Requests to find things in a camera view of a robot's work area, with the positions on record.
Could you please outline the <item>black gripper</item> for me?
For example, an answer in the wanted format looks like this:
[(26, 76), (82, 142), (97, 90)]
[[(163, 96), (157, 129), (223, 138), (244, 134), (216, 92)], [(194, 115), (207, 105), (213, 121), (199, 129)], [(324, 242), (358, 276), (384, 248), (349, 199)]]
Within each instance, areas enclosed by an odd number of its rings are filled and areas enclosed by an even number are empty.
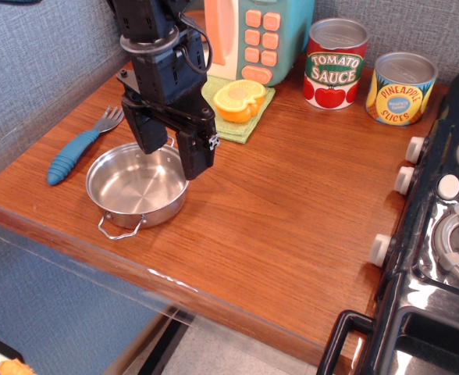
[(122, 107), (136, 142), (151, 154), (167, 142), (165, 127), (179, 131), (183, 172), (194, 180), (213, 167), (216, 148), (215, 113), (201, 94), (207, 81), (201, 33), (172, 29), (149, 42), (121, 37), (120, 44), (133, 67), (117, 78), (129, 96)]

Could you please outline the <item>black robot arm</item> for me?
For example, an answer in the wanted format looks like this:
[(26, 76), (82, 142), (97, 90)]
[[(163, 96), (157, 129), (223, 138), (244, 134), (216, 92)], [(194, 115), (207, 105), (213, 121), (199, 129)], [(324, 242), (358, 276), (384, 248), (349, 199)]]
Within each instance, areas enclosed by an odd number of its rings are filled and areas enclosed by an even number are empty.
[(219, 136), (201, 93), (212, 57), (203, 51), (205, 32), (184, 13), (188, 4), (109, 2), (133, 66), (118, 76), (130, 129), (146, 154), (161, 148), (173, 130), (184, 175), (193, 180), (212, 167)]

